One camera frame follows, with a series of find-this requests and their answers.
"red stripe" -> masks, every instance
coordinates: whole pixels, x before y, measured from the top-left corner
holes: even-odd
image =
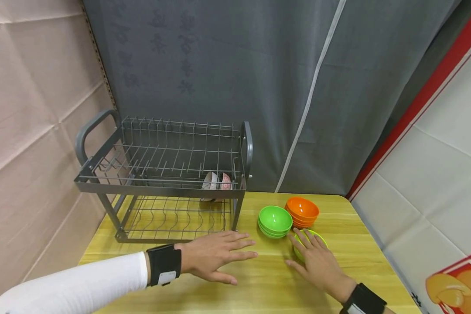
[[[440,271],[437,271],[436,274],[444,273],[444,272],[448,271],[448,269],[453,268],[453,267],[457,266],[458,264],[461,264],[461,263],[469,261],[469,260],[471,260],[471,255],[461,259],[460,261],[454,262],[454,264],[451,264],[449,267],[446,267],[446,268],[441,269]]]
[[[441,60],[440,64],[438,64],[437,68],[434,70],[431,77],[427,80],[424,87],[420,90],[417,94],[413,102],[408,106],[408,109],[398,121],[396,126],[394,126],[391,133],[388,135],[387,139],[382,143],[380,148],[375,152],[373,157],[367,163],[367,165],[361,169],[358,177],[355,179],[354,184],[352,185],[351,190],[347,193],[346,198],[349,201],[352,201],[354,197],[358,194],[355,191],[365,185],[365,183],[370,179],[372,174],[377,170],[379,161],[384,161],[385,158],[391,153],[391,151],[395,148],[395,146],[401,141],[401,139],[406,135],[409,130],[405,129],[408,125],[410,125],[411,121],[418,115],[418,113],[423,109],[425,104],[430,100],[433,94],[440,88],[443,82],[450,76],[450,73],[457,67],[458,63],[463,59],[466,55],[467,51],[471,48],[471,18],[468,20],[466,25],[464,26],[463,30],[457,36],[457,39],[451,46],[450,50],[446,53]]]

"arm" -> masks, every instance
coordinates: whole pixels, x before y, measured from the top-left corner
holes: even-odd
[[[218,268],[258,256],[256,252],[233,252],[255,244],[242,240],[248,236],[226,231],[176,244],[175,249],[182,251],[181,273],[236,285],[234,277]],[[129,292],[146,288],[152,267],[148,255],[138,252],[30,280],[0,296],[0,314],[92,313]]]
[[[298,234],[304,245],[296,241],[293,234],[288,234],[288,238],[305,258],[305,267],[292,260],[286,260],[286,265],[341,304],[346,303],[357,282],[341,270],[332,252],[317,235],[312,235],[305,229],[307,239],[297,228],[293,231]],[[394,312],[385,307],[384,314],[394,314]]]

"right hand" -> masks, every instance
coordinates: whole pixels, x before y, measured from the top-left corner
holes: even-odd
[[[297,228],[293,231],[304,245],[295,240],[291,233],[288,234],[288,239],[304,257],[305,267],[292,260],[285,260],[286,265],[294,268],[305,280],[324,290],[341,304],[347,302],[357,285],[356,281],[344,274],[321,238],[312,235],[307,229],[304,229],[305,235]]]

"dish rack upper tier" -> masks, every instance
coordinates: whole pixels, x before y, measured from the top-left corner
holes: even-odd
[[[115,131],[92,156],[85,140],[112,115]],[[209,123],[163,119],[120,120],[101,112],[78,133],[75,151],[82,167],[75,182],[82,192],[197,198],[238,198],[246,190],[253,155],[249,123],[240,130]],[[230,176],[231,189],[204,190],[208,172]]]

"dish rack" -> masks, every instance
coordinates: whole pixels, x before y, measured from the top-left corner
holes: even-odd
[[[116,128],[92,157],[87,135],[107,116]],[[188,242],[236,230],[253,156],[249,123],[240,130],[209,123],[120,119],[104,110],[79,131],[75,184],[97,194],[118,242]],[[205,176],[229,175],[228,189],[202,189]],[[110,195],[115,195],[114,202]]]

